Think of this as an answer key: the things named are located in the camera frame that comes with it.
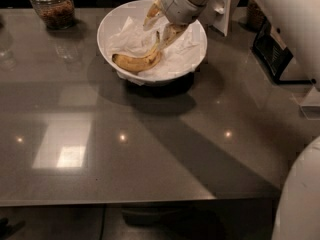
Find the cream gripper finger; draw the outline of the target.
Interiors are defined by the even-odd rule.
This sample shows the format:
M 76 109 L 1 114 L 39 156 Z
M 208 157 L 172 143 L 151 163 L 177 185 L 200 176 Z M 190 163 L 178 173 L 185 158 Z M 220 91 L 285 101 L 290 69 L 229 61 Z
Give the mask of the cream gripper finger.
M 143 22 L 143 29 L 145 31 L 151 30 L 156 22 L 163 17 L 163 11 L 161 5 L 155 1 L 149 8 Z
M 187 25 L 168 23 L 163 30 L 159 49 L 163 50 L 169 47 L 187 30 L 187 28 Z

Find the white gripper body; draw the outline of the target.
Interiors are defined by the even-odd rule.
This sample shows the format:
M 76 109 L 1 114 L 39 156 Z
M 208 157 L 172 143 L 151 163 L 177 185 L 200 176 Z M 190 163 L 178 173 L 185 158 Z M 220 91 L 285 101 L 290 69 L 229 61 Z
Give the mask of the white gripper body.
M 160 0 L 160 7 L 168 21 L 177 25 L 193 23 L 204 10 L 189 0 Z

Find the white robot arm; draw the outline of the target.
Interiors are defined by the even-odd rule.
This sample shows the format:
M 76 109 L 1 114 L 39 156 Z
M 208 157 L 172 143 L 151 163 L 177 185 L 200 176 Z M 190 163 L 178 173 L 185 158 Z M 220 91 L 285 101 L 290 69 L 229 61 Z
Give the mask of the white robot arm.
M 156 0 L 144 20 L 152 28 L 164 16 L 178 26 L 193 23 L 209 0 Z M 313 83 L 320 82 L 320 0 L 255 0 Z M 320 240 L 320 138 L 297 157 L 283 186 L 271 240 Z

